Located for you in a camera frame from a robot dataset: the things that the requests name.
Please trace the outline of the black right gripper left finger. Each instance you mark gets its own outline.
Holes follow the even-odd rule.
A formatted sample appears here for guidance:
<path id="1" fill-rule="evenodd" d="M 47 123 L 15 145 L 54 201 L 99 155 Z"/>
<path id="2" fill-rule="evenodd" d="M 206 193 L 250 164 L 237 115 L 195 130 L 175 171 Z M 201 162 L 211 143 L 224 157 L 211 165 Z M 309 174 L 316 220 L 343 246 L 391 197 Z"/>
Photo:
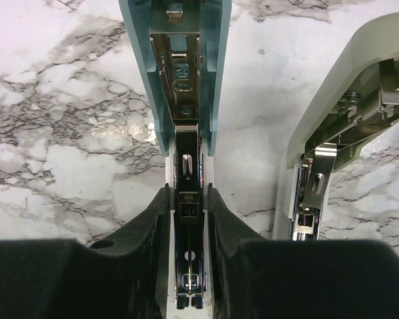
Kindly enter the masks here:
<path id="1" fill-rule="evenodd" d="M 170 191 L 87 247 L 74 239 L 0 240 L 0 318 L 164 318 Z"/>

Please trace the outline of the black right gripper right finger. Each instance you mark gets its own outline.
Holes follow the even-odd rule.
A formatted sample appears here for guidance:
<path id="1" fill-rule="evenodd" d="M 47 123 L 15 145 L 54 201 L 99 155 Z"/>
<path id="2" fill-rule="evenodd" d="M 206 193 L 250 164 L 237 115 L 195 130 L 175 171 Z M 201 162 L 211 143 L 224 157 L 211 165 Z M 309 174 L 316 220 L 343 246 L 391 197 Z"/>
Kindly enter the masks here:
<path id="1" fill-rule="evenodd" d="M 369 240 L 271 241 L 207 191 L 214 318 L 399 318 L 399 257 Z"/>

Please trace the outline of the light blue stapler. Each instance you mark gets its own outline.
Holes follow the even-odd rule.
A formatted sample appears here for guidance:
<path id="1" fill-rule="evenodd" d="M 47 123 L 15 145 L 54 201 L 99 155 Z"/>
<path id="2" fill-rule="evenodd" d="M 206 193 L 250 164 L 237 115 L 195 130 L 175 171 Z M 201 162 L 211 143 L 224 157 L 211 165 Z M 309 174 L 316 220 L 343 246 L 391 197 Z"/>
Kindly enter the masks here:
<path id="1" fill-rule="evenodd" d="M 132 50 L 166 157 L 178 310 L 202 309 L 204 227 L 213 181 L 230 1 L 121 1 Z"/>

